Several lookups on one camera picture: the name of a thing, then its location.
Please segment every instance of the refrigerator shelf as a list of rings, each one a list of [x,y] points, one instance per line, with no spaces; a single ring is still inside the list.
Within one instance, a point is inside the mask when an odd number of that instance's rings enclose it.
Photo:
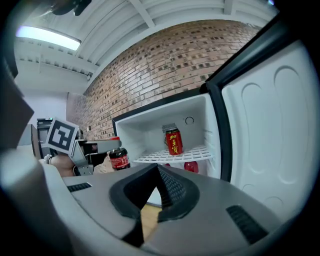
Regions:
[[[211,158],[213,158],[213,155],[209,152],[207,147],[204,145],[200,145],[190,150],[186,150],[180,155],[170,155],[169,150],[164,149],[158,152],[142,155],[137,160],[134,160],[134,162],[170,164],[200,161]]]

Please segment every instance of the refrigerator door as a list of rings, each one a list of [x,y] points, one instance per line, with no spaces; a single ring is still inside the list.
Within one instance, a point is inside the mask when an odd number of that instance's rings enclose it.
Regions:
[[[222,89],[230,182],[282,221],[300,212],[318,172],[319,95],[317,73],[299,41]]]

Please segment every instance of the red can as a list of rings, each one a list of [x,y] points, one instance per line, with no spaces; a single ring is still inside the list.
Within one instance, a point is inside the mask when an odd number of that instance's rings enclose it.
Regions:
[[[180,155],[182,154],[183,145],[181,140],[181,134],[178,128],[169,129],[165,132],[166,142],[169,148],[170,155]]]

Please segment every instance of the ceiling light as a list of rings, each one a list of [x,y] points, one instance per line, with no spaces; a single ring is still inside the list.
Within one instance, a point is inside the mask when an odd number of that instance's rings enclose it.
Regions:
[[[56,44],[62,47],[69,48],[76,51],[81,43],[80,40],[72,39],[70,37],[55,33],[42,28],[21,26],[16,34],[18,38],[31,38],[42,40],[48,43]]]

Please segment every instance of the white ceiling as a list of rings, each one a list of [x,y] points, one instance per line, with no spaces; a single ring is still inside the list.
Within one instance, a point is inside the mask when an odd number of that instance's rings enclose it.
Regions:
[[[121,52],[162,29],[199,20],[232,20],[263,27],[276,14],[266,0],[92,0],[80,16],[69,12],[24,23],[81,40],[77,51],[17,38],[14,46],[21,88],[82,94]]]

